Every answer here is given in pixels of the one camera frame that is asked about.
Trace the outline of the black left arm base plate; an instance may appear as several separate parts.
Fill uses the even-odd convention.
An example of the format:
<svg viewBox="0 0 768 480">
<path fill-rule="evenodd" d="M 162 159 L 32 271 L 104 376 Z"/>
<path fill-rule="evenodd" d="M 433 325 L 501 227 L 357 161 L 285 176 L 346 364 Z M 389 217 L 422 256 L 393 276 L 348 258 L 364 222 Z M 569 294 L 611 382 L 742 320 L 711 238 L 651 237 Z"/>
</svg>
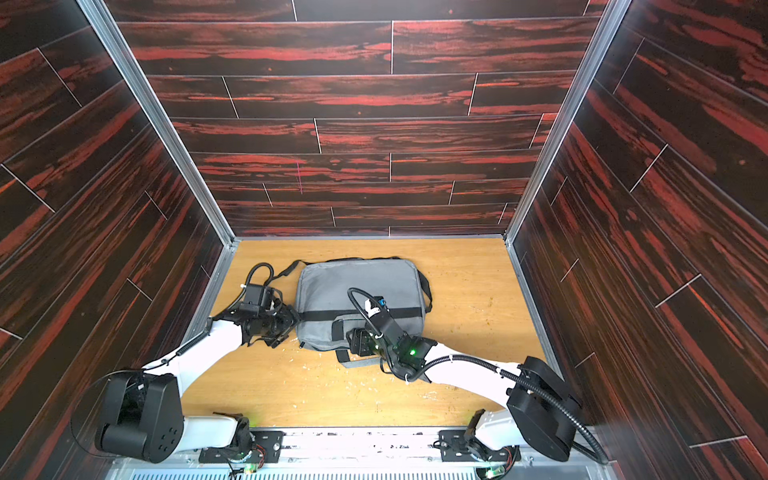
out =
<svg viewBox="0 0 768 480">
<path fill-rule="evenodd" d="M 201 464 L 276 464 L 284 437 L 284 431 L 252 429 L 243 446 L 234 440 L 228 447 L 202 449 L 198 461 Z"/>
</svg>

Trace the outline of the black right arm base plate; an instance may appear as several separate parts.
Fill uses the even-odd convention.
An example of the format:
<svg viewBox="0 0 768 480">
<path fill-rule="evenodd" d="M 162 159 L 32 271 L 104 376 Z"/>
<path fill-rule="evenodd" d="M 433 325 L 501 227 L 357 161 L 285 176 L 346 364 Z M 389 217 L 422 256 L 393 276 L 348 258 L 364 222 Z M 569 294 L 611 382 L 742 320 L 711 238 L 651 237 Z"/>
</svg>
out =
<svg viewBox="0 0 768 480">
<path fill-rule="evenodd" d="M 521 458 L 518 447 L 491 450 L 475 438 L 470 439 L 465 430 L 445 429 L 438 432 L 432 447 L 440 451 L 443 462 L 508 462 Z"/>
</svg>

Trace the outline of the grey zippered laptop bag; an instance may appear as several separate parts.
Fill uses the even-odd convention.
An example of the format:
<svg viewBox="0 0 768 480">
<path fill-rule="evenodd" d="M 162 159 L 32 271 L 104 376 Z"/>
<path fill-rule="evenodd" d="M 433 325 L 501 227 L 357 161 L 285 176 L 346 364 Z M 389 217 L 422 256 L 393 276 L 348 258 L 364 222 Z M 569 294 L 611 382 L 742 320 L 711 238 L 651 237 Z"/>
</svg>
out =
<svg viewBox="0 0 768 480">
<path fill-rule="evenodd" d="M 346 368 L 367 367 L 378 362 L 374 337 L 385 324 L 374 318 L 379 312 L 393 320 L 397 333 L 423 333 L 433 294 L 429 280 L 412 261 L 400 257 L 296 260 L 278 276 L 288 276 L 299 266 L 303 270 L 295 309 L 302 348 L 333 352 Z"/>
</svg>

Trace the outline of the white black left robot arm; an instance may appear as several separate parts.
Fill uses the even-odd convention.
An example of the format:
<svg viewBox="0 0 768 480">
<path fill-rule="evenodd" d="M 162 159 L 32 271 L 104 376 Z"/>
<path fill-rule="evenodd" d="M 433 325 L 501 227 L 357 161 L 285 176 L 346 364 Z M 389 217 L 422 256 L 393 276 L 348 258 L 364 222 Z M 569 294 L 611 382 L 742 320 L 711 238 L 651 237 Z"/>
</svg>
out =
<svg viewBox="0 0 768 480">
<path fill-rule="evenodd" d="M 274 348 L 300 322 L 290 306 L 260 311 L 229 309 L 210 317 L 205 329 L 171 353 L 138 369 L 110 372 L 94 434 L 94 455 L 161 463 L 192 450 L 218 450 L 227 461 L 244 462 L 257 449 L 242 414 L 186 416 L 184 392 L 219 360 L 259 341 Z"/>
</svg>

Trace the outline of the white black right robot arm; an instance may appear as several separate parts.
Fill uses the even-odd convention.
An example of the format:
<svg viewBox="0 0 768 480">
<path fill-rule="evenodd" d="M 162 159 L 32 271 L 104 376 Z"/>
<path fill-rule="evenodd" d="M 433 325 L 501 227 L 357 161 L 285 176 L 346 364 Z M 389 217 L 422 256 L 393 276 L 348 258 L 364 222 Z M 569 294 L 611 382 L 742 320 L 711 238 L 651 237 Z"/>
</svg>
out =
<svg viewBox="0 0 768 480">
<path fill-rule="evenodd" d="M 493 362 L 463 354 L 425 337 L 395 338 L 356 328 L 345 335 L 351 352 L 375 355 L 386 371 L 407 384 L 443 384 L 479 395 L 501 406 L 470 422 L 469 442 L 496 451 L 527 445 L 545 457 L 566 462 L 576 450 L 598 464 L 609 457 L 587 427 L 583 402 L 544 361 Z"/>
</svg>

